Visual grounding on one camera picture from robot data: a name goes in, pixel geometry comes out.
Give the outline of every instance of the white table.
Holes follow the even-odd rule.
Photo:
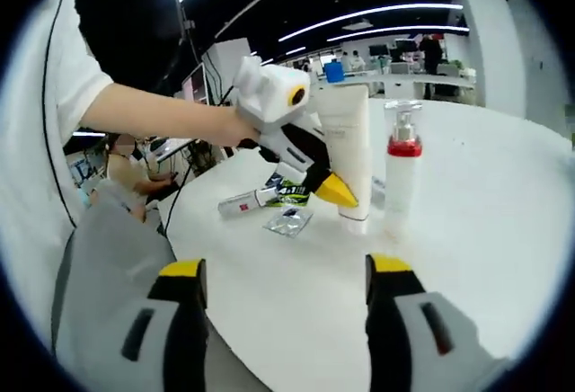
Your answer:
[[[375,175],[385,175],[383,100],[370,101]],[[274,166],[243,151],[181,192],[169,237],[178,259],[208,262],[208,315],[234,353],[275,392],[367,391],[364,255],[393,252],[427,290],[466,313],[495,357],[534,337],[569,265],[571,144],[533,122],[483,108],[425,102],[421,196],[411,240],[344,233],[312,196],[295,239],[262,226],[275,210],[224,221],[217,203],[261,186]],[[163,219],[171,199],[161,205]]]
[[[462,88],[475,88],[475,84],[468,79],[462,77],[450,76],[434,76],[434,75],[374,75],[374,76],[357,76],[353,78],[346,78],[341,82],[332,85],[362,85],[372,83],[407,83],[413,82],[414,84],[438,84],[438,85],[452,85]]]

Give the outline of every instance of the round table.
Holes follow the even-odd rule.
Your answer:
[[[374,175],[385,178],[391,111],[370,100]],[[179,260],[208,264],[208,315],[235,354],[275,392],[367,391],[365,254],[409,262],[477,325],[494,357],[516,358],[552,309],[571,254],[571,144],[526,120],[424,102],[420,197],[409,241],[345,233],[316,199],[294,239],[262,226],[277,211],[223,220],[217,203],[261,187],[274,166],[242,151],[181,193],[169,237]],[[171,199],[161,205],[166,218]]]

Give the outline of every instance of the monitor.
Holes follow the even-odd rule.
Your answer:
[[[206,69],[204,63],[199,64],[191,74],[181,83],[184,100],[191,102],[203,102],[209,104],[208,82],[206,81]]]
[[[417,52],[418,47],[415,40],[409,39],[398,39],[395,41],[395,47],[398,48],[402,53],[405,52]]]
[[[403,52],[401,49],[391,49],[390,53],[393,62],[403,62],[402,60]]]
[[[369,56],[370,57],[380,57],[384,55],[389,55],[389,49],[386,44],[376,44],[375,46],[369,46]]]

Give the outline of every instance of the hand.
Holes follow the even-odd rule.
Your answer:
[[[207,139],[209,143],[219,147],[237,147],[245,138],[259,141],[260,133],[234,107],[221,107],[218,110],[221,111],[219,130]]]

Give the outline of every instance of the white bottle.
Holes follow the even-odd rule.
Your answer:
[[[356,208],[339,207],[342,227],[365,235],[371,201],[371,143],[368,90],[365,85],[329,86],[314,91],[332,171],[358,200]]]
[[[411,121],[410,106],[399,106],[385,160],[384,231],[392,239],[405,236],[420,179],[421,139]]]

